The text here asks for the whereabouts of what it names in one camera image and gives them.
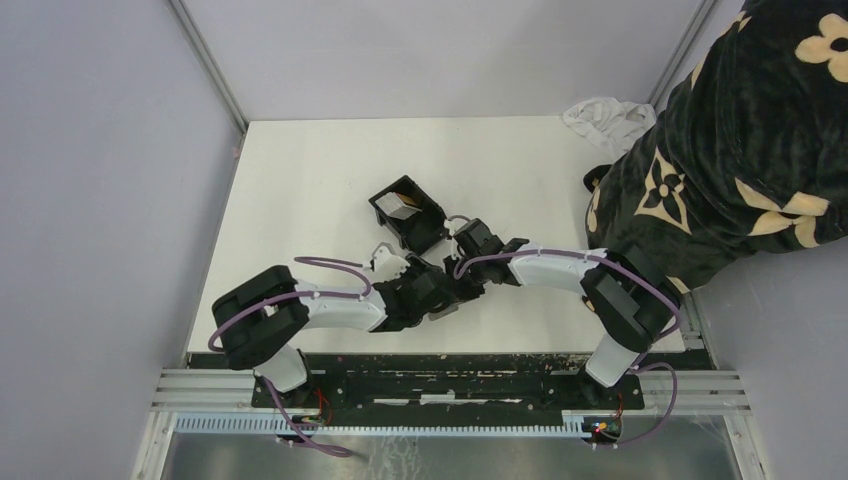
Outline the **stack of credit cards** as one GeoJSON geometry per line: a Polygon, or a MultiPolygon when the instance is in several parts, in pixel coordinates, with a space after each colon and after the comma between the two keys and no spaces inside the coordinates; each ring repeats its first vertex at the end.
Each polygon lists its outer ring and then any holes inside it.
{"type": "Polygon", "coordinates": [[[376,206],[389,218],[397,220],[407,220],[422,211],[411,197],[392,191],[379,196],[376,206]]]}

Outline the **grey leather card holder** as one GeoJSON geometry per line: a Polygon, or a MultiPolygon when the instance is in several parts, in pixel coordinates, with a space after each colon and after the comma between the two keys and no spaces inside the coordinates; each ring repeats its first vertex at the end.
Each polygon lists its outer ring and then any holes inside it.
{"type": "Polygon", "coordinates": [[[456,312],[459,309],[459,306],[460,306],[460,303],[456,303],[456,302],[450,303],[450,304],[445,303],[445,304],[440,305],[440,306],[434,308],[433,310],[429,311],[427,313],[427,318],[430,321],[439,320],[441,318],[444,318],[444,317],[456,312]]]}

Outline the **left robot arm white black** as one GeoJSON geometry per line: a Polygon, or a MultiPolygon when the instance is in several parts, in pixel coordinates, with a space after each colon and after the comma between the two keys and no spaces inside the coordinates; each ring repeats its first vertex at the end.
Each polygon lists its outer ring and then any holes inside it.
{"type": "Polygon", "coordinates": [[[321,286],[295,278],[285,265],[272,266],[213,303],[216,329],[207,342],[211,351],[224,354],[230,369],[253,371],[294,407],[307,404],[315,391],[304,354],[290,344],[299,332],[399,332],[459,302],[453,278],[415,254],[380,247],[363,264],[311,256],[298,260],[351,274],[363,285],[321,286]]]}

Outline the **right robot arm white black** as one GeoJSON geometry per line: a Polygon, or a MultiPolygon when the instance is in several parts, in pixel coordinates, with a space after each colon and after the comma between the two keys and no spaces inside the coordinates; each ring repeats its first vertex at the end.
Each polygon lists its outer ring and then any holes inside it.
{"type": "Polygon", "coordinates": [[[565,250],[523,238],[503,242],[480,219],[445,226],[457,281],[548,287],[591,304],[605,330],[577,382],[580,400],[591,408],[612,401],[622,377],[680,324],[680,294],[634,244],[565,250]]]}

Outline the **black plastic card box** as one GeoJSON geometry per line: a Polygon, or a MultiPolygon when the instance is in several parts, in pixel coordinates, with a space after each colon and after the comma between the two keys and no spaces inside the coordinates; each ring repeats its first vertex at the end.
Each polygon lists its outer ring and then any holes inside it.
{"type": "Polygon", "coordinates": [[[447,216],[408,175],[400,177],[368,199],[377,222],[385,226],[405,250],[423,255],[448,236],[447,216]]]}

